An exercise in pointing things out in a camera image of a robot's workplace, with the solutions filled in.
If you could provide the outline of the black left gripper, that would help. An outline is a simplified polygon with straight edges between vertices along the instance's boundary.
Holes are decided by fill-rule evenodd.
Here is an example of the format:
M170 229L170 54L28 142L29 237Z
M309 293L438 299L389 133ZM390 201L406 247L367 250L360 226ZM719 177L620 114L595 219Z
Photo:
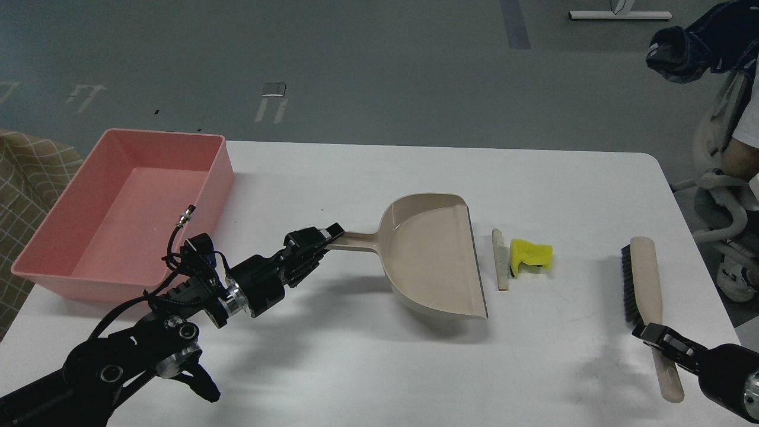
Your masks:
M283 241L285 248L270 257L256 254L231 266L226 278L241 291L245 311L258 318L283 300L287 288L295 288L311 274L324 252L344 234L338 222L325 229L308 227L290 232Z

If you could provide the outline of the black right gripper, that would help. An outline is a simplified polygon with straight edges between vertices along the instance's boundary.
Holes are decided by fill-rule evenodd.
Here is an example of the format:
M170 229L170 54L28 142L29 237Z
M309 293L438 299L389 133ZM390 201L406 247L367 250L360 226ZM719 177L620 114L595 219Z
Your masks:
M713 349L668 326L640 323L632 336L664 354L678 367L699 376L704 395L737 416L758 415L758 354L735 344Z

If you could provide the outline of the person forearm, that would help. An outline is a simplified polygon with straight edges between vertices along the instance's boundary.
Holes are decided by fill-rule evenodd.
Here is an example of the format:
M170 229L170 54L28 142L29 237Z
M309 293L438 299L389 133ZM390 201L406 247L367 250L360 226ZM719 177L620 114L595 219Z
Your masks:
M732 138L723 152L723 173L743 181L750 181L758 173L758 149Z

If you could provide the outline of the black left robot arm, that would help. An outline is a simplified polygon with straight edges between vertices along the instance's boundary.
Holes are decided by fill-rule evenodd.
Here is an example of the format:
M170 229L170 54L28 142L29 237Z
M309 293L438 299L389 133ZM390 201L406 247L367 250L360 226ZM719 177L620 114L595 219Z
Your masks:
M313 272L345 234L339 224L296 230L274 255L230 266L206 233L174 248L195 209L188 206L171 233L163 257L167 278L111 309L59 370L3 397L3 426L105 426L122 403L157 377L218 401L219 387L200 364L200 327L190 319L205 313L222 328L242 311L257 318Z

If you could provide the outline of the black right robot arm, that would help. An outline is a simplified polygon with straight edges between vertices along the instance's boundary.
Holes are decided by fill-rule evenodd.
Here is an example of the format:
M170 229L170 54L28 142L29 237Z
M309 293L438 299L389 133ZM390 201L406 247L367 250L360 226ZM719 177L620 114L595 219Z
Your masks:
M758 354L734 343L707 348L670 327L640 323L632 335L650 346L662 397L681 403L682 368L699 379L700 391L721 407L751 423L758 421Z

